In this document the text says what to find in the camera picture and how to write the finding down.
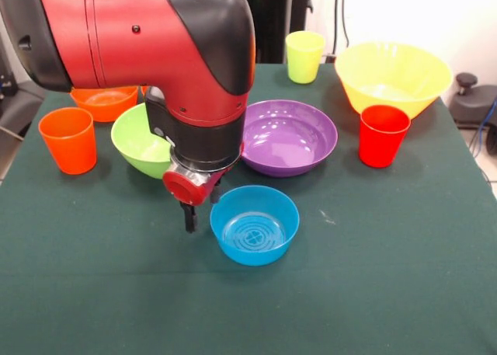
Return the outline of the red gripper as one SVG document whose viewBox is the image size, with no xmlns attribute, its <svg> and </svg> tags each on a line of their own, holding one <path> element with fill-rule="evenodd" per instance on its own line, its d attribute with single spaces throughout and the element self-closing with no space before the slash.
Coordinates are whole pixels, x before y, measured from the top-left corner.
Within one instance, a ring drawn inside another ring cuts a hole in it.
<svg viewBox="0 0 497 355">
<path fill-rule="evenodd" d="M 216 204 L 221 197 L 221 178 L 231 168 L 216 172 L 197 172 L 184 167 L 168 169 L 162 177 L 166 189 L 178 200 L 184 213 L 185 228 L 194 233 L 197 227 L 196 207 L 207 198 Z"/>
</svg>

